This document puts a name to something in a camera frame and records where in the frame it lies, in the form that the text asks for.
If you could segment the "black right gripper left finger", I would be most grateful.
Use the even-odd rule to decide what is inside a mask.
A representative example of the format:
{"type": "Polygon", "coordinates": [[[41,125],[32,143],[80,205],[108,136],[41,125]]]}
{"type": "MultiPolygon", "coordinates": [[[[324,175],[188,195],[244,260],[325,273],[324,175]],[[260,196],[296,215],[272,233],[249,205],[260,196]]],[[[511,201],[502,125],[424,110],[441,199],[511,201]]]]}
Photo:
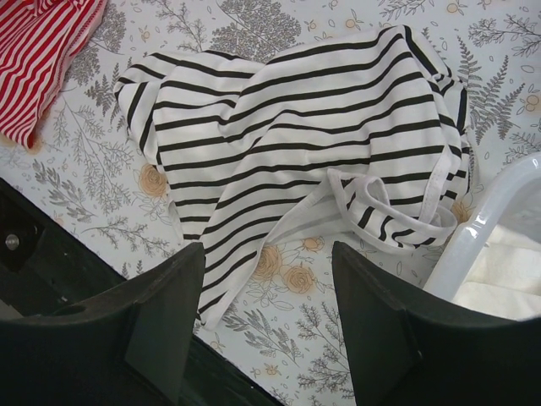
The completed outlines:
{"type": "Polygon", "coordinates": [[[204,273],[192,243],[51,315],[2,321],[2,404],[177,404],[204,273]]]}

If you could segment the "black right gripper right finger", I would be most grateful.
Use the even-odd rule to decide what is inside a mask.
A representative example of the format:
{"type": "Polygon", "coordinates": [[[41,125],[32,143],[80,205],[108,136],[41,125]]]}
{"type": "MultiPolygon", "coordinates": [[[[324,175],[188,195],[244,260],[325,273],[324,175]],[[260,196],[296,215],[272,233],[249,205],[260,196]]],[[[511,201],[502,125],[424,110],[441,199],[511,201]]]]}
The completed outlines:
{"type": "Polygon", "coordinates": [[[342,242],[332,274],[357,404],[539,404],[539,320],[446,302],[342,242]]]}

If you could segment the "black white striped tank top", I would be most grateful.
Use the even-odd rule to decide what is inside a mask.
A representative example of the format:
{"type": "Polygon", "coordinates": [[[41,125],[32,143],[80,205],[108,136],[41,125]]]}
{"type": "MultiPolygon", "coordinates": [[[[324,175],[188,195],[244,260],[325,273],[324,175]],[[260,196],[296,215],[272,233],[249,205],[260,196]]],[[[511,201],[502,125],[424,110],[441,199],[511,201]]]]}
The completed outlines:
{"type": "Polygon", "coordinates": [[[405,25],[266,63],[155,52],[113,94],[129,137],[167,178],[179,238],[204,247],[208,329],[267,246],[338,233],[390,254],[441,245],[471,183],[467,88],[405,25]]]}

